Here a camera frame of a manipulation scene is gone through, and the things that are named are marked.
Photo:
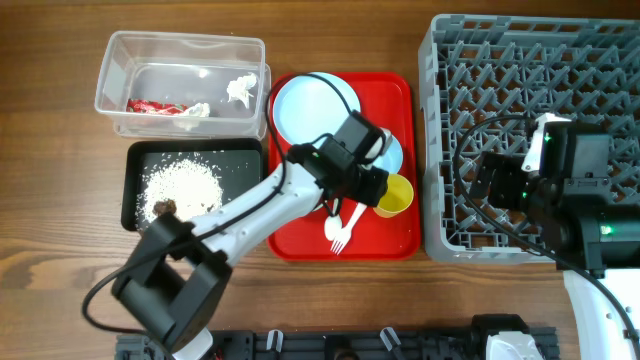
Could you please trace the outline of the brown food chunk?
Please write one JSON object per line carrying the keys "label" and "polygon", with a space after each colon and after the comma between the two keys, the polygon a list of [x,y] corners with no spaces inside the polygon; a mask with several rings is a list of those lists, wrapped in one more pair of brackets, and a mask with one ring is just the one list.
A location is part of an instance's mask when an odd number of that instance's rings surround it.
{"label": "brown food chunk", "polygon": [[152,213],[156,216],[161,216],[166,213],[175,214],[176,211],[177,205],[172,199],[157,201],[152,208]]}

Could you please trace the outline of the light blue bowl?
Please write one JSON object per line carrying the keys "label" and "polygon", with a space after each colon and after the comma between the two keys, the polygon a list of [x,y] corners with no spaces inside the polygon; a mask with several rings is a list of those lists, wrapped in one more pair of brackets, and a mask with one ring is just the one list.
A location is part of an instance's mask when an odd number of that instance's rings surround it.
{"label": "light blue bowl", "polygon": [[383,155],[376,158],[373,166],[385,170],[390,174],[396,174],[402,167],[404,153],[400,142],[394,135],[391,135],[389,140],[390,145],[388,149]]}

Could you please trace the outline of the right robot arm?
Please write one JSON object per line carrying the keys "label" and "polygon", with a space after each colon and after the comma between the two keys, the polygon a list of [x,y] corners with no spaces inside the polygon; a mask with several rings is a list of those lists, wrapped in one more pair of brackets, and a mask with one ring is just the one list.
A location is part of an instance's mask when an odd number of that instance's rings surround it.
{"label": "right robot arm", "polygon": [[517,210],[540,227],[530,249],[563,273],[585,359],[639,356],[639,208],[609,200],[603,152],[545,151],[539,173],[522,160],[484,153],[469,202]]}

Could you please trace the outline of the white tissue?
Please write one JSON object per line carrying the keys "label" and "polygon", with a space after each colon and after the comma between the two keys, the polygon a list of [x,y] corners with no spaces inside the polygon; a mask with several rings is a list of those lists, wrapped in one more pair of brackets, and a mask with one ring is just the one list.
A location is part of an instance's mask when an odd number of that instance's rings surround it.
{"label": "white tissue", "polygon": [[190,131],[200,125],[200,118],[207,118],[210,113],[211,108],[208,103],[197,103],[177,114],[173,124],[178,128]]}
{"label": "white tissue", "polygon": [[253,89],[258,82],[258,77],[254,73],[240,76],[235,80],[231,80],[227,85],[228,101],[240,101],[246,109],[249,108],[250,98],[252,94],[250,90]]}

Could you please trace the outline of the white rice pile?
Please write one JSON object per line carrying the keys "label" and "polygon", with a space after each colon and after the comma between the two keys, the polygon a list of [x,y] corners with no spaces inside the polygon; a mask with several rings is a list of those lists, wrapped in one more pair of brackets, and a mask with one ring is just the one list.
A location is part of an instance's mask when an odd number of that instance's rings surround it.
{"label": "white rice pile", "polygon": [[221,177],[217,166],[203,158],[170,158],[159,165],[146,165],[148,173],[141,176],[141,192],[136,196],[136,218],[151,223],[156,219],[152,208],[157,201],[172,199],[177,205],[174,214],[180,220],[204,215],[222,206]]}

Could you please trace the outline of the red snack wrapper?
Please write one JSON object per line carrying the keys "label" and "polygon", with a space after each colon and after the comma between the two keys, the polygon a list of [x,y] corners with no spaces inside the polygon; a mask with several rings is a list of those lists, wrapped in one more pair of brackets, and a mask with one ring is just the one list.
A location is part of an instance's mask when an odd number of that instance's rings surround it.
{"label": "red snack wrapper", "polygon": [[177,115],[184,113],[186,105],[162,103],[143,99],[129,99],[126,111],[132,113],[155,114],[155,115]]}

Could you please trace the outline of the yellow plastic cup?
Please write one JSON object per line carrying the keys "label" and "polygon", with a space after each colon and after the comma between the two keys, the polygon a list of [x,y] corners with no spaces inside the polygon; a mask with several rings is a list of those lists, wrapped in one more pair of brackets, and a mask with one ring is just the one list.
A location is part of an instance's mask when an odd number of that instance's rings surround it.
{"label": "yellow plastic cup", "polygon": [[374,212],[382,218],[394,217],[410,207],[414,198],[411,182],[400,174],[390,174],[387,191],[380,199]]}

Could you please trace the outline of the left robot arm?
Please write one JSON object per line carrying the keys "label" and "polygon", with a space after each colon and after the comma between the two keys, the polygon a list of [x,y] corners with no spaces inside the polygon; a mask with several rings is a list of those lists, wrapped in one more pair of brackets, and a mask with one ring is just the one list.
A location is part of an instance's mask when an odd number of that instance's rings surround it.
{"label": "left robot arm", "polygon": [[269,177],[223,207],[186,222],[159,216],[116,276],[112,295],[169,358],[203,358],[213,346],[207,323],[239,260],[326,200],[377,205],[388,174],[373,162],[385,150],[383,140],[294,145]]}

